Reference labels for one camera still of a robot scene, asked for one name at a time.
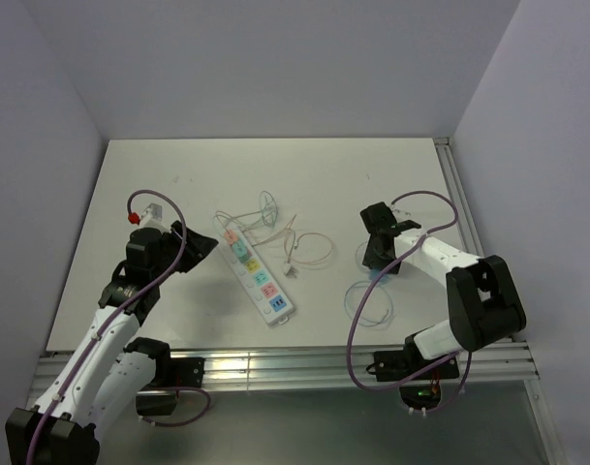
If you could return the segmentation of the blue charger plug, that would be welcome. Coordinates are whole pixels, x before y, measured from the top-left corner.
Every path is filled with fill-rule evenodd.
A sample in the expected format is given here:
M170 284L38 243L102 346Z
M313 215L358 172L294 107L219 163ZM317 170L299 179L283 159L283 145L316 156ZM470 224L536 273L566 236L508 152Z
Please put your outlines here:
M390 275L383 274L380 270L370 270L368 272L368 278L370 281L379 279L381 282L387 282L391 278Z

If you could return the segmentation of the pink charger plug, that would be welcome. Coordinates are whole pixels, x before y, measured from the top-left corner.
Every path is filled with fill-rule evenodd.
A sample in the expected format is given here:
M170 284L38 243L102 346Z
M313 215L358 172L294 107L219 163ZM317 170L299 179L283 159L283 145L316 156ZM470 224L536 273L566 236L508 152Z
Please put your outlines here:
M239 240L238 234L234 230L226 229L224 232L224 238L226 242L232 246Z

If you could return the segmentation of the teal charger plug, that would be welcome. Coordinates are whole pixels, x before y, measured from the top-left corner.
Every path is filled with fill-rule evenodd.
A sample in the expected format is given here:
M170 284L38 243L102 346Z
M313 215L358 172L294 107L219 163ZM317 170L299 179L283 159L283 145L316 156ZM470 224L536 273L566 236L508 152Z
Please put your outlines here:
M236 257L240 261L242 261L243 263L247 262L249 260L250 253L249 253L249 250L244 242L241 242L241 241L235 242L232 245L232 250L233 250L233 253L236 255Z

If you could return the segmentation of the white multicolour power strip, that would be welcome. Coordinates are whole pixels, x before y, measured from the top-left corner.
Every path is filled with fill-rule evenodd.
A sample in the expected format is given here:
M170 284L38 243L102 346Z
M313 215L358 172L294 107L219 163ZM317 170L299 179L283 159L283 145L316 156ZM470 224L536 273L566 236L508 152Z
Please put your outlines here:
M238 234L238 241L244 242L247 246L250 253L247 262L243 263L233 253L232 246L224 238L226 229L234 230ZM254 251L254 247L244 233L235 227L223 228L218 250L240 283L242 289L258 309L264 322L268 326L283 325L286 323L295 311L295 306L260 256Z

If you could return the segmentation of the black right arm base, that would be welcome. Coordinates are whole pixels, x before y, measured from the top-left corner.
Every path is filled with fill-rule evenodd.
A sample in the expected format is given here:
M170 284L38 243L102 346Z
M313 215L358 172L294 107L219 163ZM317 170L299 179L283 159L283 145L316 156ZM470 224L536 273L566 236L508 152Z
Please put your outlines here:
M374 376L379 383L396 382L427 368L432 363L433 360L424 359L415 346L401 350L377 351L373 354L373 362L366 367L366 373ZM453 357L415 378L415 381L426 381L427 385L401 387L400 397L408 408L415 410L438 407L442 400L441 382L458 377L458 361Z

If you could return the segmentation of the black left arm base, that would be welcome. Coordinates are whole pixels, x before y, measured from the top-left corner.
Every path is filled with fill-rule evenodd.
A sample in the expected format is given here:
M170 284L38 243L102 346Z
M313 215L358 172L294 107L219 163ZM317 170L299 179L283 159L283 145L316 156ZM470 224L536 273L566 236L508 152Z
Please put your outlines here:
M205 359L174 357L157 364L155 378L137 394L135 408L146 419L169 417L182 404L184 393L197 394L203 401L201 413L211 405L210 395L202 389Z

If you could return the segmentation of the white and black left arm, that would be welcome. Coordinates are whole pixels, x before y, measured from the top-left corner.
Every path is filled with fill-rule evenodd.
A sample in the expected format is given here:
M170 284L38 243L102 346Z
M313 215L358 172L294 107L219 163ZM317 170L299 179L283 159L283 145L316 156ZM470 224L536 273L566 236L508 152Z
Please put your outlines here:
M5 424L14 464L94 464L114 419L146 386L173 374L168 343L138 330L174 273L187 273L217 247L176 221L133 231L126 257L103 289L90 328L67 365L29 409L16 408Z

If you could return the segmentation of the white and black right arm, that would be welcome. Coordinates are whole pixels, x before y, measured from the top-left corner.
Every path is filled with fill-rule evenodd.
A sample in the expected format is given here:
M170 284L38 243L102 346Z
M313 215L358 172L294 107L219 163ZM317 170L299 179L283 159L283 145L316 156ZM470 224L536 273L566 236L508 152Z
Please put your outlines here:
M407 263L444 287L448 317L406 339L406 371L422 378L438 358L474 352L520 332L527 319L507 263L499 256L479 257L425 232L413 220L399 221L378 202L360 217L369 234L362 264L395 274Z

